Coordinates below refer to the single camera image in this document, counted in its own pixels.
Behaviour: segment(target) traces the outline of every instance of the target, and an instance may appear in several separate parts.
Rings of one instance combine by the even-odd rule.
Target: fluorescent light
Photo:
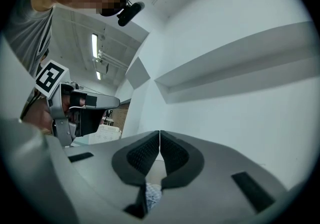
[[[98,58],[98,36],[92,34],[92,53],[95,58]]]

